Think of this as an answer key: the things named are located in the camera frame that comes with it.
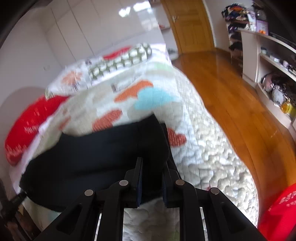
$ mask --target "silver screw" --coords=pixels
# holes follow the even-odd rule
[[[128,185],[128,181],[127,181],[127,180],[121,180],[121,181],[119,182],[119,185],[120,185],[120,186],[126,186],[126,185]]]
[[[183,185],[185,184],[185,182],[184,182],[182,179],[178,179],[178,180],[176,181],[176,184],[177,184],[178,186],[183,186]]]
[[[220,190],[218,188],[211,188],[211,193],[212,194],[218,194],[220,192]]]
[[[88,189],[84,192],[84,195],[89,197],[89,196],[93,195],[93,193],[94,193],[93,190]]]

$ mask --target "wooden door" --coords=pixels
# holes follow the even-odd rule
[[[179,52],[214,49],[213,36],[202,0],[163,0]]]

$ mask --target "wooden floor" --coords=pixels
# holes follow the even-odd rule
[[[282,190],[296,182],[296,146],[290,133],[221,53],[184,54],[173,64],[194,84],[248,166],[262,214]]]

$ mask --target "folded black pants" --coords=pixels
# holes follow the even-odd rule
[[[166,126],[154,115],[81,137],[62,134],[54,147],[31,160],[20,187],[35,203],[61,212],[85,190],[100,191],[122,180],[137,157],[143,157],[145,202],[161,195],[165,163],[177,171]]]

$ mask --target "blue cloud shape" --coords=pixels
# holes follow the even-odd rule
[[[138,101],[135,103],[136,110],[151,110],[162,106],[175,98],[158,88],[145,88],[138,92]]]

